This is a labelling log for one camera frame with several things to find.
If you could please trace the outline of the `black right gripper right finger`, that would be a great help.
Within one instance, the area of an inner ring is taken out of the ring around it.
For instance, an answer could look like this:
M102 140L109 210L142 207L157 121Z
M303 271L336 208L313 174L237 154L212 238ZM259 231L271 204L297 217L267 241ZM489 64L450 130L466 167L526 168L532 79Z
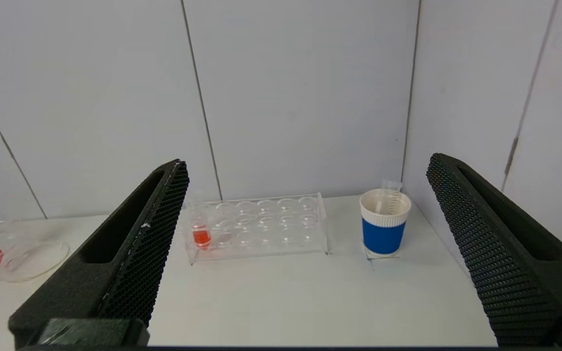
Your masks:
M562 242L466 163L426 171L500 347L562 347Z

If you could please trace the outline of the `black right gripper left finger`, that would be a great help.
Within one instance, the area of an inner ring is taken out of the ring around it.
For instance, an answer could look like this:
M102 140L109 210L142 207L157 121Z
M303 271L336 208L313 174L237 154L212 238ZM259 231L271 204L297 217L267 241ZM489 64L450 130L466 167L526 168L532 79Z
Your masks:
M189 187L183 160L154 169L9 318L136 318L149 325Z

